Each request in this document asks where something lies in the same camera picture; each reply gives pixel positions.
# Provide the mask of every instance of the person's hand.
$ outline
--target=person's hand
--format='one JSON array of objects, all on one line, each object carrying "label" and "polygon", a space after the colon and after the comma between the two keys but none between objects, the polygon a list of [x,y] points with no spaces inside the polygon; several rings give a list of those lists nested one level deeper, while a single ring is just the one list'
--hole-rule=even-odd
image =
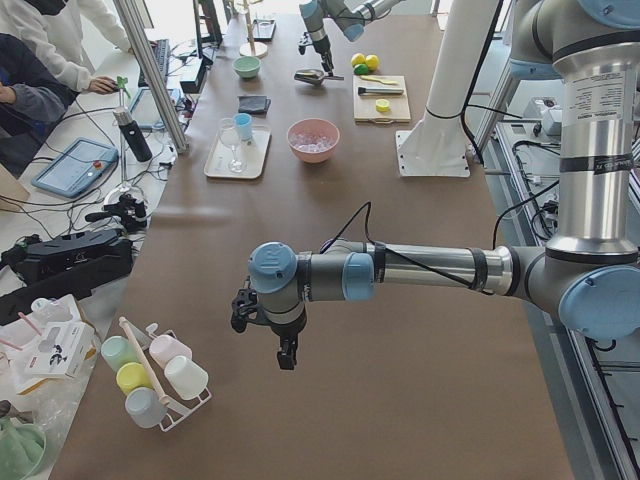
[{"label": "person's hand", "polygon": [[118,85],[113,78],[95,77],[89,84],[89,91],[99,93],[100,95],[107,95],[109,93],[117,92]]},{"label": "person's hand", "polygon": [[11,87],[5,87],[0,82],[0,103],[16,103],[16,92]]},{"label": "person's hand", "polygon": [[[156,42],[155,40],[149,40],[149,46],[153,49],[158,46],[158,42]],[[132,55],[135,55],[135,53],[133,52],[133,47],[129,47],[128,52]]]}]

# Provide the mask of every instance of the green bowl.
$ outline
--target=green bowl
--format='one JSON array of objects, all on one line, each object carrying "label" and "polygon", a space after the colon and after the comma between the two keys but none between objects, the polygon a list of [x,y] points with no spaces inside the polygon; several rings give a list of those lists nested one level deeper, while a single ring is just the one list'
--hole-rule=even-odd
[{"label": "green bowl", "polygon": [[260,71],[260,59],[258,57],[240,57],[234,60],[233,69],[240,78],[253,78]]}]

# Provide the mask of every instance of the white sleeve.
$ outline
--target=white sleeve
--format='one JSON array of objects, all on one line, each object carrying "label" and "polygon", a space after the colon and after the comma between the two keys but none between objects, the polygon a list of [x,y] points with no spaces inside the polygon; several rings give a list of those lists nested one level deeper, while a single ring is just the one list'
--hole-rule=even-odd
[{"label": "white sleeve", "polygon": [[80,13],[95,25],[102,36],[123,52],[131,48],[124,28],[102,0],[78,0]]},{"label": "white sleeve", "polygon": [[47,24],[34,7],[27,2],[6,2],[5,6],[18,37],[60,83],[76,92],[89,88],[91,72],[85,67],[68,62],[56,51],[56,47],[49,43]]}]

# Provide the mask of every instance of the table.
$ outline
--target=table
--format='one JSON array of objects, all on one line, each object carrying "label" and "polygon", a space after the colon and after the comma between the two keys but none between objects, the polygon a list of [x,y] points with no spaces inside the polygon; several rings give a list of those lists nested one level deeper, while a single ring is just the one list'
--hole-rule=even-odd
[{"label": "table", "polygon": [[[293,81],[296,69],[319,63],[298,55],[302,22],[276,21],[252,81],[231,70],[245,41],[232,21],[120,310],[139,326],[173,329],[210,373],[214,398],[170,433],[143,430],[98,362],[51,478],[570,478],[518,300],[382,285],[369,302],[311,303],[295,372],[278,370],[268,329],[231,330],[230,302],[262,242],[317,251],[368,200],[371,235],[388,243],[490,248],[495,221],[481,168],[471,166],[469,179],[402,178],[397,127],[353,121],[356,51],[378,54],[381,74],[405,75],[413,122],[422,116],[441,41],[435,19],[392,16],[356,45],[327,22],[346,80],[322,88]],[[255,119],[273,132],[264,174],[209,180],[217,121],[242,94],[272,99]],[[288,149],[286,130],[304,117],[341,130],[325,164],[302,164]],[[346,234],[363,239],[362,223]]]}]

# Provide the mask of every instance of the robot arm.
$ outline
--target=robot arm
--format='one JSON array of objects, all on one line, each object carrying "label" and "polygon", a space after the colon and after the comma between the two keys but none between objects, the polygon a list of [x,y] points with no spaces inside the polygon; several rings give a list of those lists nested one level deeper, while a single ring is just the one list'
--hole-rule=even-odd
[{"label": "robot arm", "polygon": [[[296,364],[305,302],[366,300],[374,283],[515,296],[595,340],[640,327],[638,248],[625,227],[640,4],[520,0],[516,7],[514,72],[535,78],[552,63],[565,81],[557,233],[545,247],[492,251],[336,242],[321,254],[295,255],[280,243],[262,245],[249,261],[250,282],[233,303],[232,325],[236,331],[247,323],[271,327],[280,337],[281,368]],[[440,57],[451,55],[445,48],[451,33]]]},{"label": "robot arm", "polygon": [[333,59],[331,43],[324,30],[324,18],[331,18],[344,36],[355,42],[364,32],[364,26],[378,18],[386,16],[394,5],[404,0],[372,0],[350,10],[344,0],[306,0],[300,3],[300,14],[307,31],[303,35],[298,48],[304,53],[306,47],[313,45],[320,54],[322,68],[330,76],[333,75]]}]

